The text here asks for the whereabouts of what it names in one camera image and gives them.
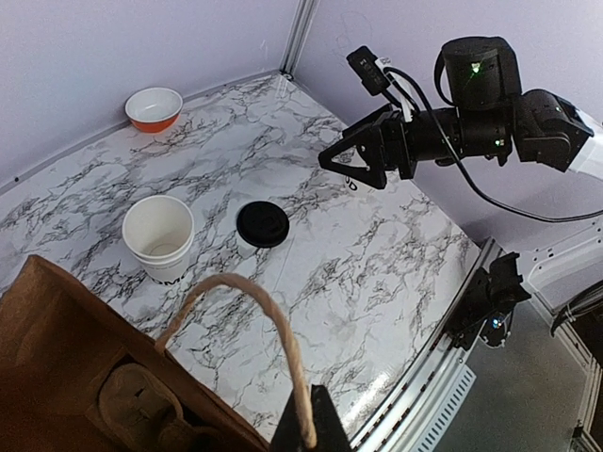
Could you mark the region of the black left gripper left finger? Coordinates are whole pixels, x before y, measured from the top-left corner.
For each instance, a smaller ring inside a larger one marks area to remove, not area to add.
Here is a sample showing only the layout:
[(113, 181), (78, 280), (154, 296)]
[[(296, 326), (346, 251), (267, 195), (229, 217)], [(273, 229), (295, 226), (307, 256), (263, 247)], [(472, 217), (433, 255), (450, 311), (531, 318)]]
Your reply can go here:
[(295, 398), (290, 394), (269, 445), (270, 452), (305, 452)]

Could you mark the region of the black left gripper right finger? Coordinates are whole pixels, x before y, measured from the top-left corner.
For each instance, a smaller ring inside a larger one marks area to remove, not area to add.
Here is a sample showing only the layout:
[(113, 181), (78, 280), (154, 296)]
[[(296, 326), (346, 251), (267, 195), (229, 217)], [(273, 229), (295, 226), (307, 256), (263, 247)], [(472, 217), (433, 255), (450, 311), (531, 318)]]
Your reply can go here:
[(348, 436), (327, 388), (324, 385), (313, 385), (310, 395), (317, 433), (317, 445), (313, 451), (351, 452)]

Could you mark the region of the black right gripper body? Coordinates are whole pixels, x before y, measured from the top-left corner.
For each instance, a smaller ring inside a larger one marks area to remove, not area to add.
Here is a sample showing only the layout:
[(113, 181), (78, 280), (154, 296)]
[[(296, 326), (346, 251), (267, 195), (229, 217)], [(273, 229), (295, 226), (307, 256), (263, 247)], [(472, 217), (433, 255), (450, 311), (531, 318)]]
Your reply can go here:
[(402, 113), (383, 113), (375, 122), (381, 140), (384, 169), (395, 170), (400, 179), (411, 179), (421, 161), (434, 161), (439, 166), (455, 163), (458, 157), (495, 158), (504, 165), (512, 152), (512, 132), (501, 110), (468, 111), (437, 108), (420, 111), (406, 122)]

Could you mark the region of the brown pulp cup carrier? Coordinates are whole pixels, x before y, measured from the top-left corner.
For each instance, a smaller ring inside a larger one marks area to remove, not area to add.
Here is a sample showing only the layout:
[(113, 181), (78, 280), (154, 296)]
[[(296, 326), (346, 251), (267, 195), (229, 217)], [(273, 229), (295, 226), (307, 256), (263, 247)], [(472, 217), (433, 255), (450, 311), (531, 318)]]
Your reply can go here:
[(112, 370), (99, 391), (98, 409), (130, 451), (221, 451), (225, 446), (217, 429), (189, 423), (175, 393), (138, 363)]

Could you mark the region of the white paper cups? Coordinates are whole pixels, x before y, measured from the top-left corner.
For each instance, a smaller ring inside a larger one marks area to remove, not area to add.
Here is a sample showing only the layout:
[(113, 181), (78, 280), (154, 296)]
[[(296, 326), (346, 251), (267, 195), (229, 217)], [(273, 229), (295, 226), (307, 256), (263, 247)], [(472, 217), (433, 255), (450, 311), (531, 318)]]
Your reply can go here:
[(177, 198), (155, 195), (136, 202), (122, 221), (122, 239), (148, 276), (174, 285), (187, 272), (194, 216)]

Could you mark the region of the brown paper bag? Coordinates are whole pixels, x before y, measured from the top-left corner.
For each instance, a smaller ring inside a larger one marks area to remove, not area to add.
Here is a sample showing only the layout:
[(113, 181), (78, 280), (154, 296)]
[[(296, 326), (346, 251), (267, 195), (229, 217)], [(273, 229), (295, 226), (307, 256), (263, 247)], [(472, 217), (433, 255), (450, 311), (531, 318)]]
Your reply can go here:
[(251, 296), (273, 321), (293, 383), (291, 440), (317, 447), (297, 340), (262, 287), (233, 273), (210, 276), (152, 339), (70, 273), (32, 255), (1, 299), (2, 449), (267, 450), (267, 441), (167, 350), (195, 301), (219, 286)]

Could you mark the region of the single white paper cup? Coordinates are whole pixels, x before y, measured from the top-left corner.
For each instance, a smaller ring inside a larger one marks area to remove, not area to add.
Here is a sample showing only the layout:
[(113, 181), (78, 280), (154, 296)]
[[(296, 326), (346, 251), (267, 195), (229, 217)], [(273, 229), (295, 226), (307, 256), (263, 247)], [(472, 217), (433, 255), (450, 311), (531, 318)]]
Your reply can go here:
[(367, 191), (367, 187), (364, 184), (350, 178), (350, 176), (344, 176), (343, 182), (345, 188), (353, 195), (362, 195)]

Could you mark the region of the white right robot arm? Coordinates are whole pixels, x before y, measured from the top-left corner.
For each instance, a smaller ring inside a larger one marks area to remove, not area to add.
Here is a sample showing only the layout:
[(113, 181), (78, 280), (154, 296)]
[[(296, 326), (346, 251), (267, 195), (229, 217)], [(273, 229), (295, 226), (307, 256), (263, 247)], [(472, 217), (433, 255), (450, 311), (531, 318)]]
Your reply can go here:
[(383, 189), (387, 172), (411, 180), (421, 161), (448, 166), (456, 158), (479, 156), (504, 166), (517, 153), (523, 162), (565, 172), (594, 137), (594, 127), (571, 103), (532, 89), (500, 108), (436, 108), (415, 112), (409, 121), (386, 105), (346, 129), (318, 162), (325, 170)]

